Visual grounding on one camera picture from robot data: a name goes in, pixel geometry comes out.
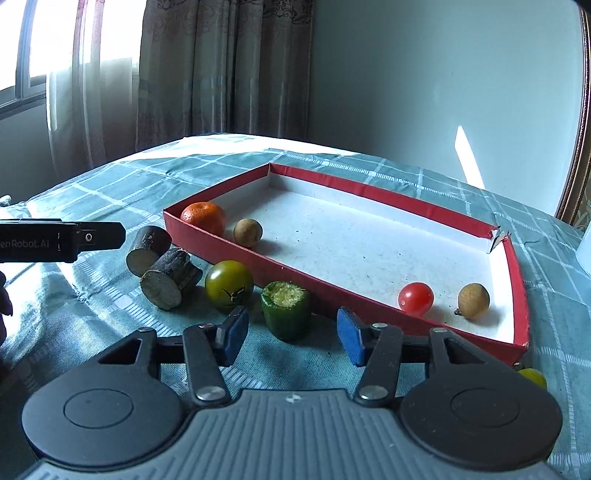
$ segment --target table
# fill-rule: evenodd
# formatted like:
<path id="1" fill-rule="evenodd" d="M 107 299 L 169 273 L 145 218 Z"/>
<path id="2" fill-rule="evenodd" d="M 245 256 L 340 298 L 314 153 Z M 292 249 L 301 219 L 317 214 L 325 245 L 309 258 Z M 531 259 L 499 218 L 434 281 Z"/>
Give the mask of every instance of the table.
<path id="1" fill-rule="evenodd" d="M 9 336 L 0 348 L 0 479 L 12 479 L 34 462 L 20 412 L 36 389 L 142 325 L 164 336 L 204 319 L 221 320 L 202 295 L 176 311 L 157 310 L 141 295 L 125 255 L 139 228 L 164 226 L 165 207 L 270 161 L 370 183 L 510 231 L 527 289 L 533 366 L 546 375 L 564 413 L 549 461 L 569 479 L 591 477 L 591 279 L 574 257 L 580 232 L 432 171 L 317 145 L 223 134 L 141 152 L 0 208 L 0 218 L 116 221 L 128 233 L 121 250 L 83 253 L 74 264 L 2 265 L 15 315 L 5 319 Z M 203 261 L 195 262 L 207 269 Z M 232 393 L 239 388 L 347 388 L 351 393 L 361 377 L 331 320 L 316 319 L 313 334 L 297 346 L 274 339 L 257 306 L 251 322 L 236 363 L 222 372 Z M 398 394 L 422 376 L 421 365 L 404 365 Z M 187 391 L 181 365 L 164 367 L 163 381 L 181 395 Z"/>

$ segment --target curtain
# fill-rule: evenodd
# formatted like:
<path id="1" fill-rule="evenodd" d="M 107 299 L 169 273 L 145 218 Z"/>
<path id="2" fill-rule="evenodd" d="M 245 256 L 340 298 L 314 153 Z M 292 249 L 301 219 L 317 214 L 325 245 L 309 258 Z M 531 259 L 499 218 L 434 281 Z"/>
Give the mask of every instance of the curtain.
<path id="1" fill-rule="evenodd" d="M 312 0 L 149 0 L 137 150 L 236 132 L 304 140 Z"/>
<path id="2" fill-rule="evenodd" d="M 587 179 L 587 185 L 583 191 L 583 197 L 579 204 L 579 209 L 574 217 L 573 226 L 582 232 L 585 232 L 589 227 L 591 220 L 591 181 Z"/>
<path id="3" fill-rule="evenodd" d="M 58 179 L 135 152 L 139 46 L 146 0 L 60 0 L 47 76 Z"/>

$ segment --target cherry tomato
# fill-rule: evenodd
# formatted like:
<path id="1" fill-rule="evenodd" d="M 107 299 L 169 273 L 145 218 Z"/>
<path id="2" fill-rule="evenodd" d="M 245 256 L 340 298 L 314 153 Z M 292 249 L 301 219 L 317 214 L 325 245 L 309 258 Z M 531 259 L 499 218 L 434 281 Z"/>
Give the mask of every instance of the cherry tomato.
<path id="1" fill-rule="evenodd" d="M 519 370 L 519 373 L 526 378 L 529 378 L 533 383 L 538 385 L 539 387 L 548 389 L 548 384 L 546 383 L 546 379 L 544 378 L 544 374 L 535 368 L 524 368 L 523 370 Z"/>
<path id="2" fill-rule="evenodd" d="M 421 282 L 409 283 L 398 294 L 400 309 L 410 315 L 425 315 L 433 306 L 434 300 L 433 290 Z"/>
<path id="3" fill-rule="evenodd" d="M 224 260 L 215 264 L 205 277 L 207 296 L 223 312 L 243 305 L 252 294 L 253 286 L 250 271 L 234 260 Z"/>

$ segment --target hand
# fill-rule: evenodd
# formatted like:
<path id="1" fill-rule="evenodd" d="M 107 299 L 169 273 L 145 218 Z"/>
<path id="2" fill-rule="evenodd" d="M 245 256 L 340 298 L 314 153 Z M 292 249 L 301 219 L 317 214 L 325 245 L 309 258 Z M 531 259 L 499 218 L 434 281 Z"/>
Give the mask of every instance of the hand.
<path id="1" fill-rule="evenodd" d="M 6 327 L 2 315 L 12 315 L 12 303 L 8 298 L 8 292 L 4 288 L 6 276 L 0 272 L 0 345 L 6 339 Z"/>

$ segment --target wooden log piece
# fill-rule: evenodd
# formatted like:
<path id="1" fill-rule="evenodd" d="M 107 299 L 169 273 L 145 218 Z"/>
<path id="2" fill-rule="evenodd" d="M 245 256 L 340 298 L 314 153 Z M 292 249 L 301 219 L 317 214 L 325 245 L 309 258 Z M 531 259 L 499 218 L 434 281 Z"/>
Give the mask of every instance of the wooden log piece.
<path id="1" fill-rule="evenodd" d="M 170 310 L 181 304 L 183 289 L 196 284 L 201 275 L 203 272 L 191 263 L 189 254 L 174 247 L 156 260 L 140 279 L 139 286 L 154 305 Z"/>
<path id="2" fill-rule="evenodd" d="M 168 251 L 172 242 L 168 232 L 158 226 L 141 228 L 125 259 L 127 268 L 136 277 L 141 277 Z"/>

